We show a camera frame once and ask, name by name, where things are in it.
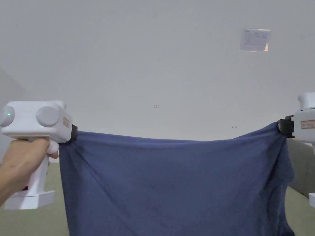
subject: green floor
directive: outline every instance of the green floor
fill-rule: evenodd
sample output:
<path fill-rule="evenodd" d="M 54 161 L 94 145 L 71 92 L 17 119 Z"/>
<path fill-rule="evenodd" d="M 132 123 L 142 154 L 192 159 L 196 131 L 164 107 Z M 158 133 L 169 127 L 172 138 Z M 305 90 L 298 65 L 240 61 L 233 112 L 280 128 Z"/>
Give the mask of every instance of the green floor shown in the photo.
<path fill-rule="evenodd" d="M 66 236 L 69 235 L 62 196 L 58 164 L 51 164 L 46 189 L 55 190 L 55 202 L 47 207 L 27 211 L 0 209 L 1 236 Z M 315 208 L 308 199 L 289 188 L 286 195 L 287 219 L 296 236 L 315 235 Z"/>

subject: white wall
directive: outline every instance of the white wall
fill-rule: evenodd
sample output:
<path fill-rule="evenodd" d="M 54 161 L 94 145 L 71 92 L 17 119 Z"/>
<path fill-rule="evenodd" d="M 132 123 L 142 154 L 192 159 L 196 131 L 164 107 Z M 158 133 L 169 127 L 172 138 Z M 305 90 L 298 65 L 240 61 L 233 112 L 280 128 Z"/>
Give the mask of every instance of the white wall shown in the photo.
<path fill-rule="evenodd" d="M 64 100 L 80 130 L 233 138 L 315 91 L 314 12 L 308 0 L 6 0 L 0 67 L 35 99 Z M 271 29 L 269 52 L 240 52 L 243 27 Z"/>

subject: gripper handle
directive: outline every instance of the gripper handle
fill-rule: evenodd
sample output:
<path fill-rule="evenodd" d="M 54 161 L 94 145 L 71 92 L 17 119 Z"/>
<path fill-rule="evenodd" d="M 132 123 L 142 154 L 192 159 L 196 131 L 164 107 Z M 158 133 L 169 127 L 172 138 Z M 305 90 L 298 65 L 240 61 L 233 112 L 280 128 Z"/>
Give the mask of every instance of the gripper handle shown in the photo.
<path fill-rule="evenodd" d="M 47 150 L 48 154 L 57 152 L 59 144 L 50 140 L 50 145 Z M 31 175 L 28 185 L 19 192 L 13 194 L 5 203 L 7 210 L 22 210 L 22 209 L 36 209 L 53 203 L 54 191 L 45 192 L 45 181 L 47 175 L 47 168 L 49 164 L 48 155 L 45 156 L 43 162 L 38 169 Z"/>
<path fill-rule="evenodd" d="M 52 154 L 52 153 L 57 152 L 59 149 L 59 144 L 51 139 L 49 141 L 50 141 L 50 145 L 47 150 L 47 153 Z M 25 194 L 33 195 L 33 194 L 40 194 L 44 192 L 48 164 L 49 164 L 49 157 L 48 155 L 46 155 L 43 162 L 38 167 L 38 169 L 31 175 L 30 181 L 24 190 L 26 191 Z"/>

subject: label sticker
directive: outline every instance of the label sticker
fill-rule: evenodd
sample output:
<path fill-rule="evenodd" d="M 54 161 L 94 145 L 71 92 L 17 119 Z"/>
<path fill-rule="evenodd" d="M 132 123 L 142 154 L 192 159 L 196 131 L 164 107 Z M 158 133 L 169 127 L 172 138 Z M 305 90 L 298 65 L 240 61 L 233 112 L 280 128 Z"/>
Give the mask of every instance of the label sticker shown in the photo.
<path fill-rule="evenodd" d="M 315 129 L 315 120 L 301 121 L 301 129 Z"/>
<path fill-rule="evenodd" d="M 63 124 L 69 128 L 70 121 L 68 121 L 65 117 L 63 118 Z"/>
<path fill-rule="evenodd" d="M 271 30 L 243 29 L 241 51 L 268 52 Z"/>

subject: blue cloth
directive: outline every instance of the blue cloth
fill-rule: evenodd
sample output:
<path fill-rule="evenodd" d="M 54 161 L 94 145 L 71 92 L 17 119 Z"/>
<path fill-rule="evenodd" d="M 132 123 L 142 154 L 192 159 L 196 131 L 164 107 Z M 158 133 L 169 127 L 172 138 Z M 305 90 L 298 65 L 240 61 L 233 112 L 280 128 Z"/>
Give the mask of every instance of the blue cloth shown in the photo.
<path fill-rule="evenodd" d="M 79 132 L 60 170 L 71 236 L 294 235 L 277 123 L 210 142 Z"/>

